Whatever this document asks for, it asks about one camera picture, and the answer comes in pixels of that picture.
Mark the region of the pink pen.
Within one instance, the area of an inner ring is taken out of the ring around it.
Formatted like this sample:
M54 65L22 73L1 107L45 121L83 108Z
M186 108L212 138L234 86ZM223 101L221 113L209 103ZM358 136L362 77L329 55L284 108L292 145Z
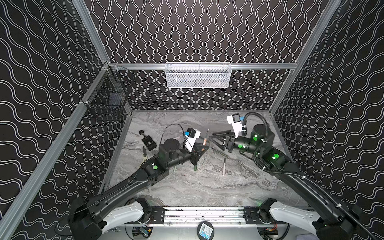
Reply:
M222 170L222 175L225 176L225 173L226 173L226 160L227 158L224 157L224 160L223 160L223 170Z

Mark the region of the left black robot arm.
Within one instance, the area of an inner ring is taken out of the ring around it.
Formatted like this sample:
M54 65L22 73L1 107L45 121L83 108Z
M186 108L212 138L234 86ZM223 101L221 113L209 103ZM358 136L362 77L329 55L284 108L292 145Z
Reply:
M56 227L56 234L74 240L97 240L102 234L126 223L146 224L152 212L148 202L145 199L135 199L131 204L127 202L167 177L174 166L185 162L197 165L208 149L209 146L197 143L188 151L181 148L178 140L166 140L159 146L159 152L127 179L92 198L75 199L65 220L69 233Z

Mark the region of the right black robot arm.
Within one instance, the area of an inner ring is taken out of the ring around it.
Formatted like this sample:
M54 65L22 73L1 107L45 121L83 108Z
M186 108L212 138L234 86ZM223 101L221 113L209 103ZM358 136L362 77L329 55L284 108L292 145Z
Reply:
M350 240L357 228L365 231L372 240L376 239L360 222L360 207L348 205L332 196L300 171L287 155L273 146L275 134L268 124L255 125L249 137L245 124L235 123L233 126L232 131L212 133L210 142L223 151L239 151L263 172L293 189L312 208L312 211L305 211L283 206L276 199L267 199L259 208L263 222L276 220L295 225L316 235L320 240Z

